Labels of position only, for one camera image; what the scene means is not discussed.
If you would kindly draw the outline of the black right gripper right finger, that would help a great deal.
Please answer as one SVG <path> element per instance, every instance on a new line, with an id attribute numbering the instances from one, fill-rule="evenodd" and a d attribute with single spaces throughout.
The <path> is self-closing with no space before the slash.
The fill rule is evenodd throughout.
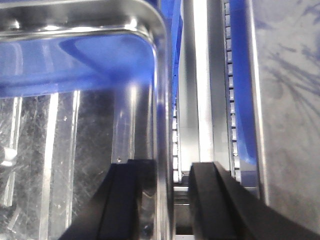
<path id="1" fill-rule="evenodd" d="M 318 240 L 320 236 L 265 205 L 219 162 L 195 162 L 188 180 L 197 240 Z"/>

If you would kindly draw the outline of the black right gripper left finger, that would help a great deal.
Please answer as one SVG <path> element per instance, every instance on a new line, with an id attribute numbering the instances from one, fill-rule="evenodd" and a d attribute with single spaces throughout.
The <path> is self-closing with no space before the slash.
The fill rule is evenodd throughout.
<path id="1" fill-rule="evenodd" d="M 88 205 L 60 239 L 152 240 L 155 196 L 154 160 L 113 163 Z"/>

